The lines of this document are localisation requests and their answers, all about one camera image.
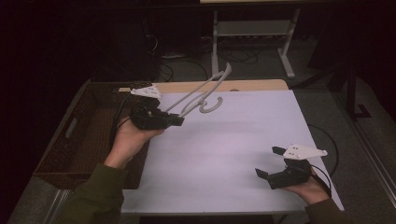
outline dark floor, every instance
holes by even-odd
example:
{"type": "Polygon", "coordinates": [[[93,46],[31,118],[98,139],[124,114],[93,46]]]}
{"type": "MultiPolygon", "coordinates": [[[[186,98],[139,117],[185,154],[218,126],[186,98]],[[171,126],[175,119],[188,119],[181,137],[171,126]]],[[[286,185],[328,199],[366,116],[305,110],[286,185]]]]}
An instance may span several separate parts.
{"type": "MultiPolygon", "coordinates": [[[[296,40],[291,43],[288,56],[296,74],[293,80],[286,78],[277,56],[276,45],[268,45],[266,49],[260,51],[227,51],[228,53],[224,51],[221,55],[228,57],[229,60],[241,59],[247,57],[247,54],[258,55],[257,62],[254,56],[245,63],[231,62],[233,72],[229,79],[281,78],[291,86],[318,72],[316,69],[306,67],[315,45],[315,40],[296,40]]],[[[204,80],[205,76],[210,76],[211,71],[209,53],[200,59],[180,58],[166,65],[173,69],[172,81],[204,80]]],[[[219,68],[224,67],[225,60],[219,60],[219,68]]],[[[163,71],[168,73],[167,71],[170,70],[166,69],[169,67],[163,66],[163,71]]],[[[169,78],[170,75],[165,73],[159,81],[169,78]]],[[[340,154],[339,165],[332,176],[332,181],[346,213],[356,223],[396,223],[395,204],[389,199],[375,174],[370,156],[354,131],[354,125],[358,124],[375,147],[376,155],[383,162],[389,175],[396,179],[394,160],[396,158],[394,150],[396,148],[396,124],[376,100],[371,88],[360,79],[357,83],[357,104],[366,106],[372,117],[359,119],[357,123],[351,122],[344,109],[345,91],[339,93],[328,91],[325,86],[329,78],[325,77],[309,88],[296,90],[294,93],[306,122],[313,125],[310,126],[310,130],[317,147],[325,148],[330,153],[323,159],[329,171],[335,165],[335,145],[331,138],[336,143],[340,154]]],[[[32,177],[8,223],[51,223],[48,212],[53,207],[52,202],[57,193],[56,188],[32,177]]],[[[276,222],[280,219],[281,216],[274,216],[276,222]]],[[[287,216],[282,223],[305,223],[306,221],[305,214],[292,214],[287,216]]],[[[122,216],[121,223],[138,223],[138,218],[122,216]]]]}

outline white tabletop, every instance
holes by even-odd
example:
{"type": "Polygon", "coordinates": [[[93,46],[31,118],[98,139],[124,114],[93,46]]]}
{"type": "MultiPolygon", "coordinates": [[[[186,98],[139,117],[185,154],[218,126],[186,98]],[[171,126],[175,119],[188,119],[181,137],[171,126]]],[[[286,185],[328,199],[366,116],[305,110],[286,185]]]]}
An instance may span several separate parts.
{"type": "MultiPolygon", "coordinates": [[[[161,108],[185,93],[166,93],[161,108]]],[[[181,127],[151,140],[139,189],[126,189],[122,213],[140,215],[276,214],[304,211],[302,199],[270,189],[255,168],[285,169],[272,147],[315,147],[292,91],[214,92],[216,111],[191,112],[181,127]]],[[[172,112],[180,113],[181,107],[172,112]]],[[[310,159],[325,170],[320,158],[310,159]]],[[[343,209],[336,191],[332,197],[343,209]]]]}

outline green sleeve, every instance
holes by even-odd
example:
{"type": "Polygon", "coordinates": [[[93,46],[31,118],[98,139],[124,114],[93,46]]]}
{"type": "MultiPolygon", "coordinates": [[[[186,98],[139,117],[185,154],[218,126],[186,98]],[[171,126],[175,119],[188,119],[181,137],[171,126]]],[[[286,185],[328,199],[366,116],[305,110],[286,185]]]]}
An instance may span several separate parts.
{"type": "Polygon", "coordinates": [[[352,224],[332,199],[314,203],[305,208],[312,224],[352,224]]]}
{"type": "Polygon", "coordinates": [[[90,179],[76,188],[56,223],[119,223],[126,176],[125,171],[97,164],[90,179]]]}

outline hand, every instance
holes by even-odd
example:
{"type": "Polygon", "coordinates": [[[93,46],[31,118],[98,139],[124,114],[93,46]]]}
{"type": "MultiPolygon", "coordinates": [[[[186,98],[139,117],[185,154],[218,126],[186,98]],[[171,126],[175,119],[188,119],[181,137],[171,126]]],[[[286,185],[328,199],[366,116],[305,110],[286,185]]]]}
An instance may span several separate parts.
{"type": "Polygon", "coordinates": [[[309,177],[308,181],[301,185],[289,186],[284,189],[296,193],[307,204],[319,203],[330,199],[326,191],[313,177],[309,177]]]}
{"type": "Polygon", "coordinates": [[[104,165],[124,169],[126,164],[139,152],[140,148],[152,137],[164,130],[139,130],[129,119],[122,119],[114,140],[113,148],[104,165]]]}

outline person's left hand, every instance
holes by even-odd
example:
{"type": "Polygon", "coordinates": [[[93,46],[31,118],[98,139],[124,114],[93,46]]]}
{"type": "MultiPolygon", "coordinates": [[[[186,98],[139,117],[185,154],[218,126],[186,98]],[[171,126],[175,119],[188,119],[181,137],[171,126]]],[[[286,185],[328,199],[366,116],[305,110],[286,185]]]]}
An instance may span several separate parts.
{"type": "Polygon", "coordinates": [[[113,148],[104,165],[124,169],[126,164],[150,138],[163,132],[164,130],[139,130],[129,119],[122,119],[113,148]]]}

